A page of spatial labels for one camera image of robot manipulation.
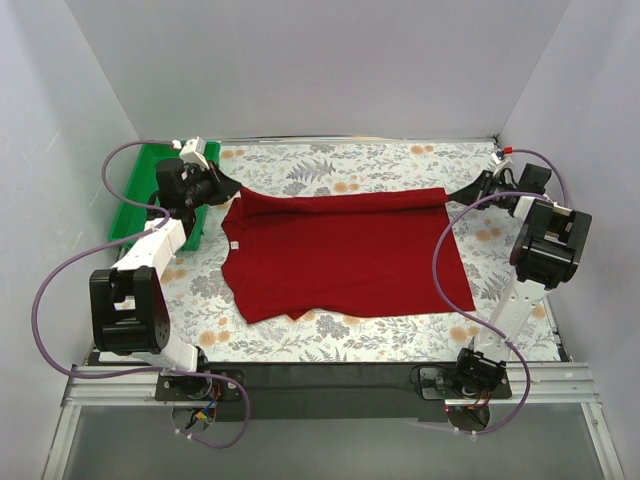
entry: floral tablecloth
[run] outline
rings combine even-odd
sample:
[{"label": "floral tablecloth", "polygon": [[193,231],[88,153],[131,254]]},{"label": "floral tablecloth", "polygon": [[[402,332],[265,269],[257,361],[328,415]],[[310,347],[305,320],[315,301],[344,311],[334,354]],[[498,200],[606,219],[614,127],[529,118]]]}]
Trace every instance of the floral tablecloth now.
[{"label": "floral tablecloth", "polygon": [[[220,167],[246,187],[279,197],[354,195],[443,186],[453,192],[491,168],[489,142],[223,145]],[[229,204],[212,207],[197,252],[180,252],[162,277],[172,334],[212,361],[452,361],[478,327],[458,314],[356,318],[322,310],[247,325],[220,266],[220,226]],[[450,216],[461,210],[449,203]],[[475,211],[454,228],[477,313],[488,318],[509,277],[518,223],[505,211]],[[559,360],[545,308],[516,342],[528,360]]]}]

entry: white enclosure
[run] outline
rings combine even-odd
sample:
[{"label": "white enclosure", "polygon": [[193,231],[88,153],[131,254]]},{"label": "white enclosure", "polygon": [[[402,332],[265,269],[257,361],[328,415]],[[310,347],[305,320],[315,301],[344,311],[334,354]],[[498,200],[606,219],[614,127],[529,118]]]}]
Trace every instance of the white enclosure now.
[{"label": "white enclosure", "polygon": [[68,0],[143,138],[486,137],[567,0]]},{"label": "white enclosure", "polygon": [[[552,157],[594,221],[551,303],[640,477],[638,19],[632,0],[0,0],[0,477],[43,471],[67,379],[34,348],[31,300],[58,263],[104,241],[116,207],[104,155],[194,134],[500,134]],[[114,162],[116,187],[134,155]],[[84,260],[45,296],[44,340],[65,365],[91,344],[88,272],[111,263]]]}]

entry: green bin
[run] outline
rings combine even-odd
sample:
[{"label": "green bin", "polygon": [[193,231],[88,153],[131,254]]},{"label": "green bin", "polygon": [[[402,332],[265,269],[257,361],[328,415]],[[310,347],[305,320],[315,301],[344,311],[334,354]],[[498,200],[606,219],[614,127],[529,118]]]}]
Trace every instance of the green bin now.
[{"label": "green bin", "polygon": [[[219,164],[219,153],[220,144],[218,142],[207,142],[204,156],[207,160],[213,161],[216,166]],[[147,203],[151,194],[158,190],[155,165],[167,158],[176,157],[178,157],[178,152],[168,145],[143,145],[133,166],[127,189],[124,192],[125,197],[136,202]],[[204,225],[208,208],[208,205],[203,205],[196,209],[196,224],[191,236],[182,246],[182,250],[198,250],[200,238],[202,237],[202,226]],[[147,211],[145,209],[134,207],[124,202],[120,203],[109,231],[109,241],[112,242],[141,232],[144,230],[146,219]],[[133,242],[125,244],[127,247],[132,245]]]}]

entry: purple cable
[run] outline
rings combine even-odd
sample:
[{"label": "purple cable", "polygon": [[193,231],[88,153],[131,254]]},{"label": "purple cable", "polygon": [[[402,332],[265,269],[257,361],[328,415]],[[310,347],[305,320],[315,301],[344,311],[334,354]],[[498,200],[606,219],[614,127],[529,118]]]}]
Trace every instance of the purple cable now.
[{"label": "purple cable", "polygon": [[[529,372],[529,367],[527,366],[527,361],[524,359],[522,354],[518,351],[516,346],[511,341],[506,339],[507,336],[505,335],[504,332],[502,332],[502,330],[494,327],[489,322],[485,322],[484,320],[481,320],[481,319],[479,319],[477,317],[474,317],[473,315],[463,311],[458,306],[456,306],[449,299],[449,297],[447,297],[447,295],[442,290],[442,286],[440,285],[440,281],[438,280],[437,264],[438,264],[438,256],[440,255],[440,248],[442,247],[442,244],[444,243],[445,238],[447,237],[449,232],[451,232],[451,229],[458,222],[458,220],[460,220],[464,215],[469,213],[471,210],[476,209],[478,206],[482,205],[483,203],[490,202],[491,200],[496,200],[496,199],[502,198],[502,197],[533,197],[533,198],[538,198],[540,200],[547,200],[546,197],[544,197],[542,195],[535,194],[535,193],[503,192],[503,193],[495,193],[493,195],[489,195],[488,197],[484,197],[484,198],[478,200],[477,202],[472,203],[471,205],[466,207],[462,212],[460,212],[458,215],[456,215],[453,218],[453,220],[451,220],[449,225],[447,225],[447,227],[444,229],[444,231],[442,232],[442,235],[440,235],[440,238],[438,239],[438,243],[436,244],[436,248],[433,251],[433,260],[431,262],[431,274],[433,275],[433,283],[435,284],[436,290],[438,291],[438,294],[442,297],[442,299],[455,312],[459,313],[463,317],[468,318],[469,320],[471,320],[473,322],[479,323],[483,327],[486,327],[489,330],[495,332],[497,335],[500,336],[500,338],[505,339],[505,344],[513,351],[513,353],[516,354],[516,356],[518,357],[518,360],[520,360],[520,363],[522,363],[522,367],[524,368],[524,374],[525,374],[525,377],[526,377],[526,386],[525,386],[524,392],[522,394],[522,398],[520,399],[520,402],[518,402],[518,405],[516,405],[516,408],[514,408],[513,411],[509,415],[507,415],[500,423],[498,423],[498,424],[496,424],[496,425],[494,425],[492,427],[486,428],[485,430],[481,430],[479,432],[476,432],[475,435],[486,435],[488,433],[495,432],[496,430],[504,427],[507,423],[509,423],[513,419],[513,417],[515,417],[518,414],[518,412],[520,410],[522,410],[522,407],[524,406],[525,402],[527,401],[527,397],[529,396],[529,391],[531,390],[531,373]],[[415,425],[415,426],[418,426],[418,427],[422,427],[422,428],[429,428],[429,429],[433,429],[433,430],[441,430],[441,431],[446,431],[446,432],[450,432],[451,431],[450,428],[439,427],[439,426],[435,426],[435,425],[424,425],[424,424],[420,424],[420,423],[412,423],[412,425]],[[468,435],[474,435],[473,432],[469,432],[469,431],[466,431],[466,430],[461,430],[461,431],[463,433],[468,434]]]},{"label": "purple cable", "polygon": [[[136,140],[136,141],[133,141],[133,142],[127,142],[127,143],[124,143],[124,144],[120,145],[118,148],[113,150],[109,155],[107,155],[107,158],[105,158],[104,163],[102,164],[102,173],[101,173],[102,182],[104,183],[104,186],[109,191],[109,193],[111,193],[114,197],[118,198],[119,200],[121,200],[121,201],[123,201],[125,203],[128,203],[130,205],[133,205],[133,206],[136,206],[136,207],[141,207],[141,208],[146,208],[147,210],[158,210],[158,211],[160,211],[160,212],[162,212],[164,214],[164,218],[162,219],[162,221],[158,225],[155,226],[155,229],[162,228],[164,225],[166,225],[166,223],[171,218],[169,211],[164,209],[164,208],[162,208],[162,207],[159,207],[159,206],[147,205],[147,204],[144,204],[144,203],[134,202],[133,200],[129,200],[128,198],[126,198],[123,195],[121,195],[109,183],[109,181],[107,179],[107,167],[109,166],[109,163],[111,162],[113,157],[115,157],[116,154],[118,154],[119,152],[121,152],[125,148],[132,147],[132,146],[135,146],[135,145],[171,145],[171,144],[172,144],[172,142],[163,142],[163,141],[155,141],[155,140]],[[154,229],[145,230],[143,232],[136,233],[135,235],[130,235],[130,236],[122,238],[120,240],[116,240],[116,241],[113,241],[113,242],[105,243],[104,245],[99,245],[97,247],[90,248],[89,250],[85,250],[84,252],[78,253],[77,255],[74,255],[73,257],[69,258],[68,260],[65,260],[60,265],[58,265],[56,268],[54,268],[53,271],[51,273],[49,273],[49,275],[47,275],[47,277],[44,279],[44,281],[42,282],[42,284],[38,288],[38,291],[36,292],[36,295],[35,295],[35,297],[33,299],[33,304],[31,306],[31,331],[33,332],[33,338],[34,338],[34,340],[36,342],[36,347],[38,347],[38,350],[40,351],[40,354],[42,355],[42,357],[45,359],[45,361],[52,368],[54,368],[58,372],[62,373],[63,375],[67,375],[68,377],[82,378],[82,379],[101,379],[101,378],[104,379],[104,378],[121,377],[123,375],[131,375],[133,373],[162,372],[164,370],[161,367],[140,367],[140,368],[132,368],[132,369],[129,369],[129,370],[123,370],[123,371],[119,371],[119,372],[88,374],[88,373],[81,373],[81,372],[76,372],[76,371],[73,371],[73,370],[66,369],[62,365],[57,363],[53,359],[53,357],[49,354],[49,352],[47,351],[46,347],[44,346],[44,343],[42,342],[42,337],[40,336],[40,328],[38,327],[38,309],[40,308],[40,302],[42,300],[42,296],[44,295],[44,292],[47,289],[47,287],[49,286],[49,284],[51,283],[51,281],[62,270],[64,270],[68,266],[72,265],[73,263],[77,262],[78,260],[83,259],[84,257],[88,257],[89,255],[92,255],[94,253],[100,252],[102,250],[106,250],[107,248],[121,246],[121,245],[123,245],[123,244],[125,244],[127,242],[132,241],[132,240],[138,240],[139,238],[142,238],[142,237],[144,237],[146,235],[149,235],[153,231],[154,231]],[[213,448],[223,449],[223,448],[229,448],[229,447],[235,445],[242,438],[242,436],[244,435],[245,430],[249,426],[249,419],[251,417],[251,406],[249,404],[249,395],[247,394],[247,391],[244,389],[244,387],[239,382],[234,380],[233,378],[225,377],[223,375],[216,375],[216,374],[213,374],[213,373],[185,372],[185,371],[182,371],[182,370],[172,370],[171,372],[172,373],[176,373],[176,374],[180,374],[180,375],[188,375],[188,376],[191,376],[191,377],[211,378],[213,380],[218,380],[218,381],[223,381],[223,382],[230,382],[233,385],[235,385],[236,387],[238,387],[238,390],[242,394],[242,399],[244,400],[244,404],[245,404],[245,418],[244,418],[244,420],[242,422],[242,427],[240,428],[240,431],[238,432],[238,434],[231,441],[229,441],[228,443],[216,443],[216,442],[212,442],[212,441],[210,441],[210,440],[208,440],[206,438],[199,437],[197,435],[191,435],[191,438],[193,438],[194,440],[197,440],[197,441],[199,441],[201,443],[204,443],[204,444],[206,444],[206,445],[208,445],[210,447],[213,447]],[[189,435],[189,432],[187,432],[185,430],[180,430],[180,432],[185,434],[185,435]]]},{"label": "purple cable", "polygon": [[513,148],[511,153],[527,153],[529,155],[533,155],[534,157],[538,157],[544,163],[549,165],[549,168],[553,170],[553,173],[556,174],[558,178],[558,183],[560,183],[560,190],[562,190],[562,205],[569,208],[571,205],[571,199],[569,198],[569,190],[567,190],[567,185],[564,183],[564,177],[560,173],[560,171],[556,168],[556,166],[551,163],[547,157],[542,155],[541,153],[536,152],[535,150],[529,150],[527,148]]}]

